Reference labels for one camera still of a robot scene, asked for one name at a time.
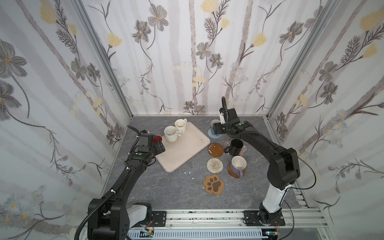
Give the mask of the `red interior mug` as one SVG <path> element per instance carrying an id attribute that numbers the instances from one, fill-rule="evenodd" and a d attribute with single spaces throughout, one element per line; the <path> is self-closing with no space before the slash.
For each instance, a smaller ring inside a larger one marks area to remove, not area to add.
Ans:
<path id="1" fill-rule="evenodd" d="M 162 141 L 163 141 L 163 138 L 162 138 L 161 136 L 159 136 L 159 135 L 155 135 L 155 136 L 153 137 L 153 141 L 154 141 L 154 143 L 156 143 L 156 142 L 158 142 L 158 141 L 162 142 Z"/>

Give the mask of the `light blue mug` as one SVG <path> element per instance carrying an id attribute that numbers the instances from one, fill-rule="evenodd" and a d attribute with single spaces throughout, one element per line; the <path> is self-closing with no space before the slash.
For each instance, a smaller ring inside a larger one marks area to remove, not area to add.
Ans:
<path id="1" fill-rule="evenodd" d="M 215 133 L 214 126 L 215 126 L 215 124 L 217 124 L 217 123 L 220 124 L 221 121 L 218 120 L 218 119 L 214 119 L 214 120 L 211 121 L 211 128 L 213 129 L 214 133 Z"/>

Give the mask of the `pink flower silicone coaster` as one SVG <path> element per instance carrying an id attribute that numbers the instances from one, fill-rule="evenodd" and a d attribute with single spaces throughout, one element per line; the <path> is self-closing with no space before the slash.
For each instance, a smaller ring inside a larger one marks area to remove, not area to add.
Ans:
<path id="1" fill-rule="evenodd" d="M 247 147 L 244 145 L 244 146 L 243 146 L 243 149 L 242 149 L 242 151 L 241 151 L 241 153 L 240 153 L 240 155 L 239 155 L 239 156 L 241 156 L 241 157 L 242 157 L 242 156 L 243 156 L 243 154 L 244 154 L 244 152 L 245 152 L 246 150 L 247 150 Z"/>

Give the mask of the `black mug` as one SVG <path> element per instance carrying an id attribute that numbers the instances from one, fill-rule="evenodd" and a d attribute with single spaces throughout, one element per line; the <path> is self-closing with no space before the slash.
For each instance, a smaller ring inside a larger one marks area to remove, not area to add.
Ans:
<path id="1" fill-rule="evenodd" d="M 244 143 L 239 139 L 233 139 L 230 142 L 230 145 L 224 149 L 224 153 L 229 154 L 230 156 L 239 156 L 242 149 L 243 149 Z"/>

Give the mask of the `blue woven round coaster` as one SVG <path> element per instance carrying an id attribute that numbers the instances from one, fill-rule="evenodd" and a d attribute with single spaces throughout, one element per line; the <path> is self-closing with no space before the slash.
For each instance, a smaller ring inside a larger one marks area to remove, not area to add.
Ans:
<path id="1" fill-rule="evenodd" d="M 222 135 L 220 135 L 220 134 L 218 134 L 218 135 L 215 134 L 212 128 L 210 128 L 210 129 L 208 130 L 208 135 L 209 135 L 209 137 L 212 138 L 212 139 L 219 139 L 219 138 L 222 136 Z"/>

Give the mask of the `beige serving tray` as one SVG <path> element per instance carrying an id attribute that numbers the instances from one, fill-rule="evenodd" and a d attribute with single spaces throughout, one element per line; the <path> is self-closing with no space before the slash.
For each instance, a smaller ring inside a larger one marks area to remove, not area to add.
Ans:
<path id="1" fill-rule="evenodd" d="M 156 160 L 168 173 L 179 168 L 211 143 L 211 140 L 189 121 L 186 133 L 179 136 L 176 142 L 169 143 L 164 133 L 162 138 L 166 151 L 157 155 Z"/>

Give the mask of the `glossy brown round coaster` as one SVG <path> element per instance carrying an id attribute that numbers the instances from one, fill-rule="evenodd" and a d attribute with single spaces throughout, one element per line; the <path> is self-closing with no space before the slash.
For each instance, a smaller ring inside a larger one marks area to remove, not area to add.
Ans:
<path id="1" fill-rule="evenodd" d="M 208 153 L 214 157 L 218 158 L 223 155 L 224 147 L 219 143 L 212 143 L 208 146 Z"/>

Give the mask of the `purple mug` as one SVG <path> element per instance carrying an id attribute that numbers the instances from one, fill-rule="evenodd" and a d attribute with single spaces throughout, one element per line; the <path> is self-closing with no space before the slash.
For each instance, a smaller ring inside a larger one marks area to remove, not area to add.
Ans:
<path id="1" fill-rule="evenodd" d="M 239 170 L 246 169 L 247 167 L 247 161 L 241 156 L 233 157 L 230 164 Z"/>

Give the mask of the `white mug with handle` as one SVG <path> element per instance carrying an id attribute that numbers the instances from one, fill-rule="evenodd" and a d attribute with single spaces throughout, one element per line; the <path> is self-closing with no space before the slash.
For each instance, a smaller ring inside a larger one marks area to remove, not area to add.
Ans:
<path id="1" fill-rule="evenodd" d="M 178 136 L 182 136 L 187 131 L 187 119 L 178 119 L 175 121 L 175 127 L 177 129 Z"/>

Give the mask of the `white patterned round coaster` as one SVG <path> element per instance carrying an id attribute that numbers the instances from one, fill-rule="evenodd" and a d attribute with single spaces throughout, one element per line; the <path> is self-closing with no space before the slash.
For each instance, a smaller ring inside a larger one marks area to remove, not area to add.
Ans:
<path id="1" fill-rule="evenodd" d="M 217 158 L 212 158 L 207 161 L 207 169 L 213 174 L 220 173 L 224 168 L 223 162 Z"/>

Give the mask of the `plain round wooden coaster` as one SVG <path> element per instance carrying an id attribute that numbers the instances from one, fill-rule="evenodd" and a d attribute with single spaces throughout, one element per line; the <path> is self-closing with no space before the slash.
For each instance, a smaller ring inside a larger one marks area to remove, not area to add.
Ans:
<path id="1" fill-rule="evenodd" d="M 228 170 L 228 173 L 233 178 L 242 178 L 246 173 L 246 169 L 239 170 L 239 169 L 235 168 L 232 164 L 228 165 L 227 170 Z"/>

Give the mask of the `brown paw print coaster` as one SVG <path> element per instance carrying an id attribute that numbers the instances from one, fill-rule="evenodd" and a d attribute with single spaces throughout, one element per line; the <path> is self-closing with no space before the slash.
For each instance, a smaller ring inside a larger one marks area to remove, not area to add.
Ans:
<path id="1" fill-rule="evenodd" d="M 225 183 L 217 175 L 206 176 L 203 185 L 207 193 L 215 194 L 216 196 L 220 196 L 225 187 Z"/>

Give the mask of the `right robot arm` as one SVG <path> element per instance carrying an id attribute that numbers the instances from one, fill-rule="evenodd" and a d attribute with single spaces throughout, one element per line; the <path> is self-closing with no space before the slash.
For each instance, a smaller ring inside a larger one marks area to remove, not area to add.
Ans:
<path id="1" fill-rule="evenodd" d="M 270 182 L 267 195 L 260 206 L 260 211 L 275 214 L 281 210 L 284 197 L 300 177 L 297 151 L 286 149 L 268 139 L 251 123 L 241 121 L 235 109 L 222 107 L 219 110 L 220 123 L 213 126 L 215 134 L 226 134 L 231 138 L 250 144 L 268 161 L 267 178 Z"/>

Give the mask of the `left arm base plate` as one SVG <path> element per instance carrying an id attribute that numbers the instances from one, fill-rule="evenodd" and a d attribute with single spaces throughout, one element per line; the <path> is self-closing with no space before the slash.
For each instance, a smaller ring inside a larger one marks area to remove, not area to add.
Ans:
<path id="1" fill-rule="evenodd" d="M 145 225 L 146 228 L 156 228 L 156 227 L 165 227 L 167 220 L 166 211 L 154 211 L 152 212 L 152 219 L 148 224 Z"/>

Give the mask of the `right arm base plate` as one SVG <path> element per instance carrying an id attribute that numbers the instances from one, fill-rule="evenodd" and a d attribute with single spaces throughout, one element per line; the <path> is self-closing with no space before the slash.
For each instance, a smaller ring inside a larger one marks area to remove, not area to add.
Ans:
<path id="1" fill-rule="evenodd" d="M 269 213 L 266 210 L 244 211 L 243 214 L 244 214 L 243 223 L 247 227 L 252 227 L 252 226 L 278 227 L 278 226 L 286 225 L 281 210 L 275 213 Z"/>

